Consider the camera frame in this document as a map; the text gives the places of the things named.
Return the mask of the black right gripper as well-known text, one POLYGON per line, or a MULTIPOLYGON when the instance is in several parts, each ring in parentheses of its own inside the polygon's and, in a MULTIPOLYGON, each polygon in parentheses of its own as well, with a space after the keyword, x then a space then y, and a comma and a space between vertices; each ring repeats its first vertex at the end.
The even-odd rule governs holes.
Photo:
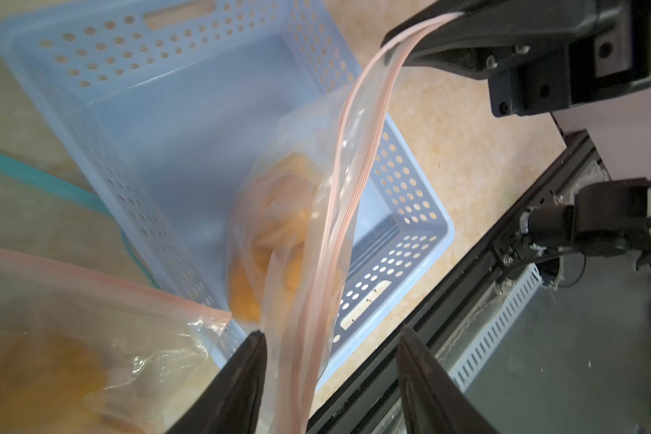
POLYGON ((424 36, 404 64, 479 81, 495 75, 488 86, 497 118, 651 88, 651 1, 621 1, 612 27, 587 36, 599 21, 598 1, 435 1, 385 34, 383 43, 448 13, 461 16, 424 36))

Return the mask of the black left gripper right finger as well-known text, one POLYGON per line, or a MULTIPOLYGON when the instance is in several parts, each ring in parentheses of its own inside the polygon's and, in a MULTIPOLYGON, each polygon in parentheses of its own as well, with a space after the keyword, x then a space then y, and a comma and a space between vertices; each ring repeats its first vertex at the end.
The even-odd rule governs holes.
POLYGON ((497 434, 410 327, 399 334, 396 365, 409 433, 497 434))

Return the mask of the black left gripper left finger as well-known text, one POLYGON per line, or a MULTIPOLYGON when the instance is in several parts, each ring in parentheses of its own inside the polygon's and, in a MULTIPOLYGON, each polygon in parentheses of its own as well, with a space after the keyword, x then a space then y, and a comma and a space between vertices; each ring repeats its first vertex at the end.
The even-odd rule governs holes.
POLYGON ((254 331, 168 434, 253 434, 266 377, 267 340, 254 331))

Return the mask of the light blue perforated plastic basket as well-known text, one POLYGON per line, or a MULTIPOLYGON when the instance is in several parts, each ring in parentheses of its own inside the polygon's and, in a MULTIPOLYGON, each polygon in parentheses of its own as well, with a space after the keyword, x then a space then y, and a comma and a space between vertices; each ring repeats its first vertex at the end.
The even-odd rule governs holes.
POLYGON ((227 307, 233 198, 278 121, 361 69, 320 1, 72 1, 0 23, 0 55, 165 291, 227 307))

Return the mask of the clear blue zipper bag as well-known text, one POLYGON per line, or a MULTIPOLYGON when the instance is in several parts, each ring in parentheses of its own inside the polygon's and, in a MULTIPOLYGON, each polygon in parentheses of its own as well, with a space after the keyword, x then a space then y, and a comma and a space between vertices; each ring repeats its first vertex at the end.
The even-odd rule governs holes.
POLYGON ((1 153, 0 248, 157 286, 97 195, 1 153))

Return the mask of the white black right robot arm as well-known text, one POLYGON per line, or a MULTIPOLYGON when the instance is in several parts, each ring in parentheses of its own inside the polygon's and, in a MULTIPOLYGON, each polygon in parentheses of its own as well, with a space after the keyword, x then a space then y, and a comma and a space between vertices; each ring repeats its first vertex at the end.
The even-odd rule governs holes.
MULTIPOLYGON (((386 41, 443 14, 406 57, 487 81, 498 118, 572 109, 651 87, 651 1, 437 1, 390 30, 386 41)), ((651 180, 591 184, 571 204, 529 207, 509 237, 533 260, 566 253, 651 253, 651 180)))

